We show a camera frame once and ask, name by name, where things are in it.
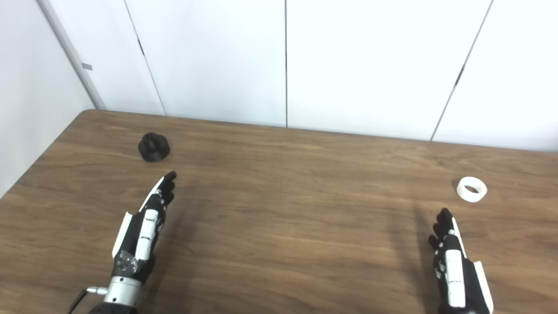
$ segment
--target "black and white robotic hand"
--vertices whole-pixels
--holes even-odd
[[[137,213],[125,214],[112,250],[114,264],[108,288],[84,289],[70,306],[68,314],[87,293],[104,296],[103,302],[89,313],[137,314],[141,287],[155,266],[153,251],[159,231],[165,224],[166,209],[174,199],[175,178],[174,171],[166,174],[155,184]]]
[[[443,208],[429,237],[434,249],[434,271],[438,278],[439,314],[491,314],[490,289],[481,262],[467,258],[454,216]]]

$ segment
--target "robotic hand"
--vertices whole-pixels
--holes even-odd
[[[89,312],[91,314],[137,314],[141,287],[155,266],[153,250],[165,223],[166,208],[174,199],[175,178],[174,171],[166,174],[155,184],[137,213],[125,214],[112,250],[114,265],[110,285],[81,291],[68,314],[87,293],[104,296],[103,302]]]
[[[491,314],[490,289],[481,262],[471,262],[465,253],[454,216],[443,208],[429,237],[434,249],[434,271],[442,298],[439,314]]]

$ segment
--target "black knob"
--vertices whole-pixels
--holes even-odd
[[[138,144],[138,150],[145,161],[161,161],[169,155],[171,148],[167,139],[153,132],[145,133]]]

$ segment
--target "silver cylindrical joint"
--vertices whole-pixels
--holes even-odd
[[[87,292],[104,296],[107,294],[108,289],[106,287],[88,287]]]
[[[110,280],[107,294],[104,297],[106,303],[118,303],[135,307],[140,296],[141,282],[135,279],[115,276]]]

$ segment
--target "white tape roll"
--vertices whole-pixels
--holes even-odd
[[[472,187],[477,193],[469,191],[466,187]],[[487,194],[488,188],[484,182],[475,177],[465,177],[457,185],[457,194],[467,202],[476,203]]]

